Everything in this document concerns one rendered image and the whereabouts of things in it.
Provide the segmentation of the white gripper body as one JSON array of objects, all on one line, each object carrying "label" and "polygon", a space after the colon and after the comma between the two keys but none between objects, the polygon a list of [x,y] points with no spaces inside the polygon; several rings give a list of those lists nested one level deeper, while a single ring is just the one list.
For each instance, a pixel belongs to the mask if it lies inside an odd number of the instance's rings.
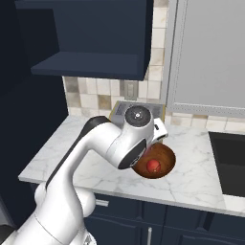
[{"label": "white gripper body", "polygon": [[168,136],[168,133],[165,130],[155,130],[154,136],[151,142],[153,144],[161,142],[167,136]]}]

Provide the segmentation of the brown wooden bowl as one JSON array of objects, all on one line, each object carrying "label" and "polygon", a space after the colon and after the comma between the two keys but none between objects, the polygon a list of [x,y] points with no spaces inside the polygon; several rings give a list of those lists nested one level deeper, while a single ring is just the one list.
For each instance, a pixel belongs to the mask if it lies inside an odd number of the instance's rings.
[{"label": "brown wooden bowl", "polygon": [[[161,165],[161,170],[159,172],[150,173],[146,169],[146,164],[149,160],[157,160]],[[156,143],[152,145],[140,158],[138,163],[133,167],[133,170],[147,179],[158,179],[169,174],[176,162],[176,157],[174,152],[166,145],[162,143]]]}]

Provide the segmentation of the black sink basin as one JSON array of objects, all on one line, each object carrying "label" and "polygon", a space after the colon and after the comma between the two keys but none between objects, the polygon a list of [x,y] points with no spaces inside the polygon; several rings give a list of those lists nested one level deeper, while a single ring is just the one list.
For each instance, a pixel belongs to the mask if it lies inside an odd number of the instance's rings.
[{"label": "black sink basin", "polygon": [[222,192],[245,197],[245,135],[209,132]]}]

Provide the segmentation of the dark blue cabinet door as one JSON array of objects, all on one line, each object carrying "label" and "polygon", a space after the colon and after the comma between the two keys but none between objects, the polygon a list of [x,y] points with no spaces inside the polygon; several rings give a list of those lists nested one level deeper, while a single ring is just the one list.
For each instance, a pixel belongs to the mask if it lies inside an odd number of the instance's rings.
[{"label": "dark blue cabinet door", "polygon": [[161,225],[95,215],[84,222],[98,245],[146,245],[148,227],[152,228],[151,245],[161,244]]}]

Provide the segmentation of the tall dark blue cabinet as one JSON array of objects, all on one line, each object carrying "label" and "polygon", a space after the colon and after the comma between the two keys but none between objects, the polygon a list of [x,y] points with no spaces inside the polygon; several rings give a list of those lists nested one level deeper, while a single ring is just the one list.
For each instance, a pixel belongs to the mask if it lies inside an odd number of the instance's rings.
[{"label": "tall dark blue cabinet", "polygon": [[62,78],[31,71],[57,52],[51,10],[0,0],[0,204],[15,228],[35,208],[33,190],[18,175],[68,116]]}]

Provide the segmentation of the red onion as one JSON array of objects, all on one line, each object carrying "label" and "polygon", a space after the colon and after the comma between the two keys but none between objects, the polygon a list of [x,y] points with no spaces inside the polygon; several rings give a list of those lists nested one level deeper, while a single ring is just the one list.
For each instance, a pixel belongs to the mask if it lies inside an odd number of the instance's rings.
[{"label": "red onion", "polygon": [[159,172],[161,170],[161,165],[157,160],[149,160],[146,164],[146,169],[150,173]]}]

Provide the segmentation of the grey toaster with yellow edge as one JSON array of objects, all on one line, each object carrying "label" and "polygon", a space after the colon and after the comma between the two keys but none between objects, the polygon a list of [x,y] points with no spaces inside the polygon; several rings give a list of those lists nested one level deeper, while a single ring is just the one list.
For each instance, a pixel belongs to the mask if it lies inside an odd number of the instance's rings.
[{"label": "grey toaster with yellow edge", "polygon": [[162,104],[157,103],[140,103],[135,101],[120,101],[118,100],[109,116],[109,120],[118,126],[119,128],[123,127],[124,122],[124,113],[131,106],[141,105],[147,108],[153,115],[153,118],[160,118],[162,121],[165,120],[165,107]]}]

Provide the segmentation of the dark blue drawer front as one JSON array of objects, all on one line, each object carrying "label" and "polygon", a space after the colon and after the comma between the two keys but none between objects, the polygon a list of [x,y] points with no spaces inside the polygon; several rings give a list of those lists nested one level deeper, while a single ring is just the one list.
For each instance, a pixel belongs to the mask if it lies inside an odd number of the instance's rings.
[{"label": "dark blue drawer front", "polygon": [[96,193],[95,196],[96,199],[109,201],[109,206],[102,207],[96,205],[94,214],[123,219],[141,219],[141,201],[98,193]]}]

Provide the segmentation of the grey framed window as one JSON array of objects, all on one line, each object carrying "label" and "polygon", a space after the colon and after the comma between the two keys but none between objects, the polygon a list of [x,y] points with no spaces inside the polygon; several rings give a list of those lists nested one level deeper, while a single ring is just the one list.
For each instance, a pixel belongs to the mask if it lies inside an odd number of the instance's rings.
[{"label": "grey framed window", "polygon": [[245,0],[168,0],[165,103],[245,118]]}]

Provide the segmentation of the white wall outlet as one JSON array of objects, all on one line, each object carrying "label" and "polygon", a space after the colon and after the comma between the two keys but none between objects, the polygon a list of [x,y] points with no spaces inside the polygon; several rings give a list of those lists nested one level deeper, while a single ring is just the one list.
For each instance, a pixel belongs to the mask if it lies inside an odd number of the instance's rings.
[{"label": "white wall outlet", "polygon": [[138,97],[138,82],[126,80],[124,82],[124,98],[126,100],[136,100]]}]

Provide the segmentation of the dark blue open wall cabinet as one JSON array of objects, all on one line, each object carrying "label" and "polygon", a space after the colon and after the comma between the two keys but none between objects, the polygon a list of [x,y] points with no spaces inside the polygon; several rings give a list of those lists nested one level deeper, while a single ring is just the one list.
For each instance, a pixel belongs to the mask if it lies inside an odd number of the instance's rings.
[{"label": "dark blue open wall cabinet", "polygon": [[35,75],[142,80],[153,0],[16,0]]}]

